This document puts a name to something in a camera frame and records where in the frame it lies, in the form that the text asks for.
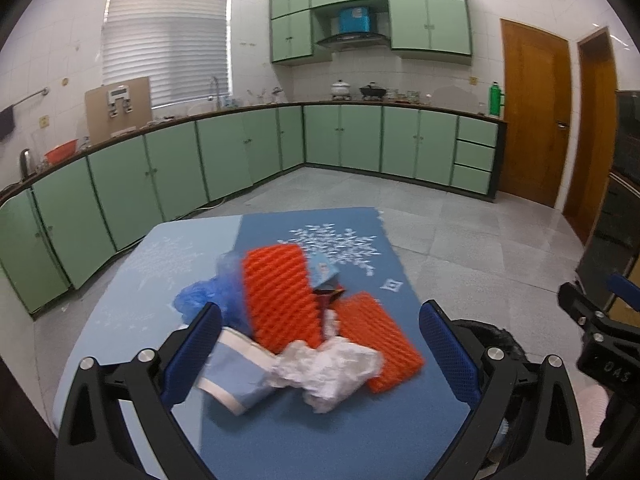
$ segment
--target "wall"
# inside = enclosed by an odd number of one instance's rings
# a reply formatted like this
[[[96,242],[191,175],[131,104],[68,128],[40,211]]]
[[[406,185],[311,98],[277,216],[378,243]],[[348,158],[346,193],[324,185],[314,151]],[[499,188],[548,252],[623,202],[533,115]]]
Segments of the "wall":
[[[580,121],[580,67],[577,41],[599,27],[608,26],[616,57],[618,89],[640,89],[640,54],[625,27],[606,0],[469,0],[473,30],[474,60],[471,67],[449,63],[402,60],[388,49],[370,48],[334,54],[328,63],[292,69],[294,99],[315,100],[330,94],[338,78],[352,91],[370,81],[401,91],[423,95],[443,86],[471,91],[487,101],[493,81],[504,87],[504,56],[500,18],[547,30],[569,41],[572,56],[573,107],[569,149],[556,208],[562,209],[571,184]],[[479,79],[471,86],[469,76]]]
[[[51,94],[19,105],[17,127],[0,142],[0,189],[19,179],[17,157],[26,147],[42,156],[58,144],[87,134],[84,92],[102,84],[100,34],[106,0],[33,0],[0,52],[0,109],[49,86]],[[269,1],[232,0],[231,56],[236,94],[249,89],[270,94],[274,86],[291,89],[291,72],[272,67]],[[69,79],[63,87],[63,78]],[[159,114],[187,111],[160,108]],[[38,118],[49,115],[40,129]]]

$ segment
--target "white pot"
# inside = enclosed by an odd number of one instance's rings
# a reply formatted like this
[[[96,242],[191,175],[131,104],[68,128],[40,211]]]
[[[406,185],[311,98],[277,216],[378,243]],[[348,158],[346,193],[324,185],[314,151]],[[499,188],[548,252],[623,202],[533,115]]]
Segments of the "white pot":
[[[332,96],[345,96],[350,95],[351,85],[349,83],[345,83],[342,79],[338,79],[337,83],[331,85],[331,95]]]

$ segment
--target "countertop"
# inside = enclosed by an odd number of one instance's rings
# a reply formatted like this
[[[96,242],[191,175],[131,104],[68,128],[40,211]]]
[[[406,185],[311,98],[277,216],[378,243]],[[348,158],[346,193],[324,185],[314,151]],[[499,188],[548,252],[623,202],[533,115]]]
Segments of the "countertop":
[[[240,112],[245,112],[248,110],[265,110],[268,108],[278,108],[278,107],[287,107],[287,106],[310,106],[310,105],[365,105],[365,106],[393,106],[393,107],[398,107],[398,108],[412,108],[412,109],[417,109],[417,110],[432,110],[434,112],[444,112],[444,113],[449,113],[449,114],[456,114],[462,117],[470,117],[473,119],[481,119],[487,122],[491,122],[491,123],[496,123],[496,124],[503,124],[505,123],[505,121],[500,120],[498,118],[494,118],[494,117],[488,117],[488,116],[484,116],[484,115],[479,115],[479,114],[472,114],[469,112],[461,112],[458,110],[449,110],[446,108],[436,108],[436,107],[431,107],[431,106],[427,106],[427,105],[423,105],[423,104],[408,104],[408,103],[395,103],[395,102],[379,102],[379,101],[359,101],[359,100],[351,100],[351,101],[301,101],[301,102],[292,102],[292,103],[269,103],[269,104],[263,104],[263,105],[254,105],[254,106],[246,106],[246,107],[241,107],[241,108],[233,108],[233,109],[229,109],[229,110],[222,110],[220,112],[209,112],[206,114],[199,114],[199,115],[192,115],[192,116],[187,116],[187,117],[181,117],[181,118],[177,118],[171,121],[163,121],[162,123],[158,123],[158,124],[153,124],[152,126],[146,126],[144,128],[140,128],[138,130],[135,130],[133,132],[129,132],[127,134],[123,134],[117,137],[112,137],[110,140],[107,140],[106,142],[101,142],[100,144],[96,144],[94,146],[90,146],[88,149],[82,151],[82,152],[78,152],[73,156],[70,156],[69,158],[65,159],[63,162],[60,162],[59,164],[55,164],[53,166],[49,166],[46,170],[41,171],[40,173],[37,173],[35,175],[33,175],[32,177],[28,178],[27,180],[23,181],[20,183],[19,186],[14,187],[13,189],[9,190],[8,192],[4,193],[2,196],[0,196],[0,205],[2,205],[6,200],[8,200],[9,198],[11,198],[12,196],[17,195],[18,193],[22,192],[23,190],[25,190],[26,188],[30,187],[34,182],[37,182],[38,180],[40,180],[41,178],[43,178],[44,176],[47,176],[49,173],[52,173],[53,171],[58,170],[59,168],[62,168],[63,166],[66,166],[67,164],[71,164],[72,162],[75,162],[76,160],[79,160],[80,158],[83,158],[84,156],[90,155],[91,153],[94,152],[98,152],[99,150],[106,148],[108,146],[112,146],[114,144],[117,144],[119,142],[123,142],[124,140],[127,139],[132,139],[133,137],[137,137],[140,135],[144,135],[144,134],[148,134],[151,132],[154,132],[156,130],[162,130],[163,128],[167,128],[169,126],[175,126],[177,124],[184,124],[184,123],[191,123],[193,121],[201,121],[204,119],[209,119],[211,117],[217,117],[217,116],[222,116],[222,115],[227,115],[227,114],[236,114],[236,113],[240,113]]]

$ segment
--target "tiled floor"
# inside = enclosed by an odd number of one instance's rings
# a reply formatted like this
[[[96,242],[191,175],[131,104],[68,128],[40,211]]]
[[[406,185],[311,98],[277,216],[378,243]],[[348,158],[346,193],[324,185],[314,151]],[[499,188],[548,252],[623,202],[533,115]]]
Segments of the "tiled floor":
[[[578,327],[556,302],[574,278],[582,245],[562,215],[508,194],[495,203],[382,178],[303,168],[199,216],[373,206],[418,297],[435,299],[452,319],[509,330],[540,361],[561,356],[574,389]],[[47,413],[73,344],[123,257],[36,322],[36,358]]]

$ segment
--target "window blind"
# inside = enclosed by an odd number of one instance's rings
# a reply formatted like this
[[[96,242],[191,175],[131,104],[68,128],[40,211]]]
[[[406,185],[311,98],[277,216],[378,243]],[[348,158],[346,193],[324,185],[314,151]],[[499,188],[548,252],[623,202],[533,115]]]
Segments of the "window blind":
[[[153,107],[230,93],[230,0],[108,0],[105,85],[149,76]]]

